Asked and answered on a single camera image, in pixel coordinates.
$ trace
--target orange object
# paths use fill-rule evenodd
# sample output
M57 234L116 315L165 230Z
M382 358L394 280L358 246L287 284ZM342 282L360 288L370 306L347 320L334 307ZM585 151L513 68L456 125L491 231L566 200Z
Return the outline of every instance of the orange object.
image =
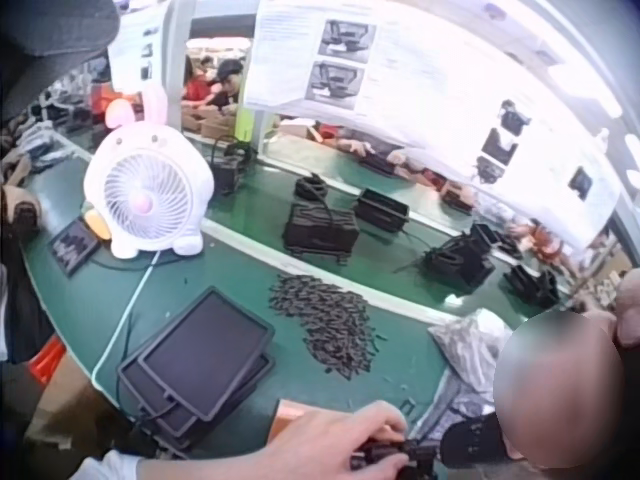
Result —
M29 371L43 385L48 385L67 348L57 335L53 335L40 353L29 362Z
M276 438L295 419L301 417L305 413L319 411L326 412L327 410L324 408L305 405L303 403L292 402L290 400L280 400L278 402L278 409L276 410L273 423L271 423L267 443L270 443L274 438Z

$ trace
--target finger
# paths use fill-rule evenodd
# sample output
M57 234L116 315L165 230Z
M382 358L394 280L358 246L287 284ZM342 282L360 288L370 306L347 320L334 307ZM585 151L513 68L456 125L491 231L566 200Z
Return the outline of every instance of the finger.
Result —
M406 440L404 433L395 432L386 425L371 435L371 438L387 443L404 442Z
M398 472L409 463L409 457L404 453L391 455L384 460L353 472L351 480L396 480Z
M385 427L400 434L407 429L407 421L400 410L387 402L375 402L358 410L345 420L344 425L345 440L354 449Z

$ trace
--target pile of black screws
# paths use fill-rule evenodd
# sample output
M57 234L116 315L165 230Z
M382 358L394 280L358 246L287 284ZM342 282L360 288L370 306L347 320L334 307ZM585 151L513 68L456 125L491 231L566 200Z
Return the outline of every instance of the pile of black screws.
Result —
M377 352L375 328L369 325L367 302L309 275L280 275L270 306L286 317L297 317L307 331L304 343L326 373L334 370L347 380L371 371Z

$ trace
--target black cap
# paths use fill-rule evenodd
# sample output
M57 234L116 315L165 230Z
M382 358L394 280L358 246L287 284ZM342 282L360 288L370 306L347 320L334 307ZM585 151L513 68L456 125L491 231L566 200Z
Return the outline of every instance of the black cap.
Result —
M119 26L113 0L0 0L2 121L103 52Z
M230 75L242 73L242 62L235 58L227 58L220 63L216 77L220 82L224 82Z

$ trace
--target instruction sheet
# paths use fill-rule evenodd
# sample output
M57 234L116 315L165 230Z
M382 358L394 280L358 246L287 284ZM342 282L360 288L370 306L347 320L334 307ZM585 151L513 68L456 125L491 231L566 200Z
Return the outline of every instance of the instruction sheet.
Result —
M606 156L537 78L428 5L261 0L245 105L404 145L586 247L621 191Z
M109 45L111 84L116 92L133 94L144 82L162 82L162 39L170 0L129 10L120 16L120 30Z

